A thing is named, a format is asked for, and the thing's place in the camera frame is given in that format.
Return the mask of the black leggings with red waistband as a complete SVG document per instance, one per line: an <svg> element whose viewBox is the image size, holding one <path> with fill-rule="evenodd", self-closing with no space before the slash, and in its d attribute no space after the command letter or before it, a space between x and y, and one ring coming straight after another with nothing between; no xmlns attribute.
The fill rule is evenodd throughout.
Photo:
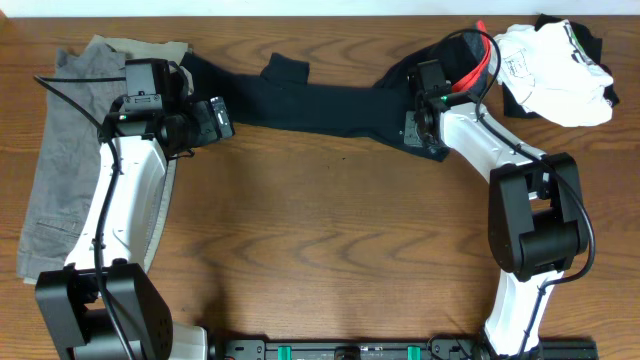
<svg viewBox="0 0 640 360"><path fill-rule="evenodd" d="M181 65L192 77L195 100L221 97L230 118L239 123L337 137L368 137L398 150L442 161L449 150L432 137L406 143L406 123L416 112L421 63L437 60L455 92L479 95L486 87L491 43L486 26L454 35L394 64L369 88L309 83L310 66L272 54L258 75L233 74L196 55Z"/></svg>

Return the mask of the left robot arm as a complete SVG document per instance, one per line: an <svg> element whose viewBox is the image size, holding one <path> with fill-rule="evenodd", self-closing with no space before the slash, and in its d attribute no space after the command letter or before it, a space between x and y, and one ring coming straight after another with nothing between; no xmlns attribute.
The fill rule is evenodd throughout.
<svg viewBox="0 0 640 360"><path fill-rule="evenodd" d="M153 203L170 161L230 138L220 97L176 90L164 59L125 63L126 94L95 125L100 170L89 213L62 269L42 272L35 298L62 359L206 359L208 336L172 320L143 265Z"/></svg>

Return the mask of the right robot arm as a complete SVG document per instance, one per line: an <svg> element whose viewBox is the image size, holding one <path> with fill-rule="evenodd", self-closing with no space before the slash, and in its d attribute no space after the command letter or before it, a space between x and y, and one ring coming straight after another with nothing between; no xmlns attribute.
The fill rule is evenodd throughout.
<svg viewBox="0 0 640 360"><path fill-rule="evenodd" d="M575 281L576 256L593 252L593 227L582 202L579 172L566 153L532 147L487 111L471 92L456 92L439 61L411 68L415 105L407 135L424 148L462 155L489 185L488 242L500 268L491 314L475 341L434 344L435 359L595 359L591 340L542 340L539 326L551 292Z"/></svg>

